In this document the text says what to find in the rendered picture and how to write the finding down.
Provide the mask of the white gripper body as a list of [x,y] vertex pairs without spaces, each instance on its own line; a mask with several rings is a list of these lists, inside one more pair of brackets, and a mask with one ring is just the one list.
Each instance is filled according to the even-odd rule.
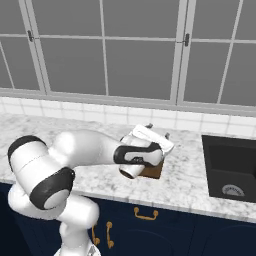
[[149,142],[158,143],[164,156],[167,156],[174,148],[174,143],[169,139],[140,124],[133,128],[133,130],[130,132],[130,135],[143,140],[147,140]]

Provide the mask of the black sink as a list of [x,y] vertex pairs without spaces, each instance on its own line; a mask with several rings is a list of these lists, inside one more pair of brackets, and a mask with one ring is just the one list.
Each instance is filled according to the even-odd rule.
[[256,203],[256,140],[202,136],[210,197]]

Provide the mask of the navy drawer front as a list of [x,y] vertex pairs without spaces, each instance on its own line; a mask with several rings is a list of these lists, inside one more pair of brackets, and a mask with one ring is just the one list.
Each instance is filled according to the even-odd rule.
[[[114,218],[120,218],[126,219],[129,222],[142,221],[144,223],[149,222],[151,225],[172,227],[188,231],[193,230],[196,220],[196,217],[191,213],[151,206],[143,206],[139,204],[117,202],[105,199],[99,199],[98,204],[102,208],[103,216],[108,217],[110,220],[113,220]],[[153,210],[158,210],[159,215],[154,221],[141,220],[134,216],[134,207],[139,207],[140,215],[151,216]]]

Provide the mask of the brown wooden cutting board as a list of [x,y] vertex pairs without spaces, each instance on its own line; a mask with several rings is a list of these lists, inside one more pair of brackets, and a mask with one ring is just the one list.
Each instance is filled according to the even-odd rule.
[[152,179],[159,179],[161,176],[163,163],[164,161],[161,161],[155,167],[145,167],[143,171],[140,173],[140,176],[152,178]]

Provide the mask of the grey framed window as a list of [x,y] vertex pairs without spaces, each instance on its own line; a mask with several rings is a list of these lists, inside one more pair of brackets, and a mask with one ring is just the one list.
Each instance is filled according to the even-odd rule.
[[0,96],[256,116],[256,0],[0,0]]

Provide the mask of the navy cupboard door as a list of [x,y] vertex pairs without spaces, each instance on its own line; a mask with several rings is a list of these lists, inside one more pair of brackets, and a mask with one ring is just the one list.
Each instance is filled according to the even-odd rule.
[[8,205],[10,184],[0,182],[0,256],[53,256],[60,223],[22,216]]
[[198,232],[200,256],[256,256],[256,224],[202,216]]
[[102,256],[188,256],[193,231],[113,219],[114,247],[103,242]]

